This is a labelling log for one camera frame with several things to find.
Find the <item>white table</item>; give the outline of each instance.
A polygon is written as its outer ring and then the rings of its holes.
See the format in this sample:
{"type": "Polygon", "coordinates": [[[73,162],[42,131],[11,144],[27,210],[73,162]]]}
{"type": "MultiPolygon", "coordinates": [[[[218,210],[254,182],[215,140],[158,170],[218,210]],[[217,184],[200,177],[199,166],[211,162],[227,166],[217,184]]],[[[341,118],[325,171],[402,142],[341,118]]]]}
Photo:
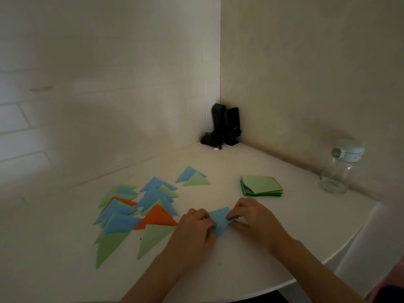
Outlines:
{"type": "MultiPolygon", "coordinates": [[[[281,198],[258,198],[285,229],[322,262],[335,255],[366,221],[375,202],[349,191],[343,196],[317,187],[317,176],[251,147],[238,144],[213,151],[199,143],[163,157],[16,208],[0,217],[2,302],[86,302],[119,300],[137,281],[169,237],[136,260],[143,231],[133,231],[95,270],[99,228],[92,223],[105,192],[115,184],[139,189],[153,176],[174,184],[190,165],[211,186],[178,187],[180,215],[194,207],[232,208],[242,197],[241,174],[274,176],[281,198]]],[[[271,256],[227,228],[210,258],[181,280],[166,302],[231,302],[264,294],[293,282],[271,256]]]]}

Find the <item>transparent pitcher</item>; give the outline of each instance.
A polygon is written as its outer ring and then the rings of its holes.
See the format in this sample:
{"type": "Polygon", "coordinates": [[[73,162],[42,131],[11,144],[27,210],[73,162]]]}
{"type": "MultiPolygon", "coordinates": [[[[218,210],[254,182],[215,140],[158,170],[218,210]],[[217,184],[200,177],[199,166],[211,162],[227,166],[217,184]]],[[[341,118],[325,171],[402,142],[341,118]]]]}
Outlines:
{"type": "Polygon", "coordinates": [[[364,150],[364,145],[358,141],[338,140],[331,151],[332,162],[320,174],[319,186],[330,193],[346,193],[353,166],[362,158],[364,150]]]}

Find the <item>white brick wall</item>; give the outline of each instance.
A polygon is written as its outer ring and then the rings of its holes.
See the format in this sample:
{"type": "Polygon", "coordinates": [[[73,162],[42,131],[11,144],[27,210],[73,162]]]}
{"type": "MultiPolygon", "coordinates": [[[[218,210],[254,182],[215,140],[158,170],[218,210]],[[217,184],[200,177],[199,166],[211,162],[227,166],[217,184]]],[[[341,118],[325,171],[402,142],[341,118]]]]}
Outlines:
{"type": "Polygon", "coordinates": [[[220,0],[0,0],[0,210],[198,141],[219,79],[220,0]]]}

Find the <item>hand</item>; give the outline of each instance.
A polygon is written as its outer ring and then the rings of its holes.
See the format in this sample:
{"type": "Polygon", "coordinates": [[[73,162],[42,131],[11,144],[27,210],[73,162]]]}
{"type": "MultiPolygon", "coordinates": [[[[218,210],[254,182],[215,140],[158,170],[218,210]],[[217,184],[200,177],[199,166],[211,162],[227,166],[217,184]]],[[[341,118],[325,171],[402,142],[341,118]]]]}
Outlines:
{"type": "Polygon", "coordinates": [[[211,252],[216,241],[216,226],[205,209],[190,209],[179,220],[166,248],[159,255],[178,270],[180,276],[193,270],[211,252]]]}
{"type": "Polygon", "coordinates": [[[244,217],[248,225],[238,221],[230,225],[264,246],[271,254],[292,239],[275,215],[255,199],[240,198],[226,218],[231,219],[236,216],[244,217]]]}

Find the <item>pink fabric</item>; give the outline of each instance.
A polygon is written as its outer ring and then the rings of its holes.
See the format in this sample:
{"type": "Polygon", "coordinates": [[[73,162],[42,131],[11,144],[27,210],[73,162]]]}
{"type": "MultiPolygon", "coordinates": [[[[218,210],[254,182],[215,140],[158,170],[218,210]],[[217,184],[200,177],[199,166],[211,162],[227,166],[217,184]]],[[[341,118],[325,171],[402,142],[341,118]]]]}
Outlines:
{"type": "Polygon", "coordinates": [[[404,288],[404,263],[397,263],[390,273],[373,288],[373,290],[369,293],[368,302],[372,303],[380,288],[387,285],[400,286],[404,288]]]}

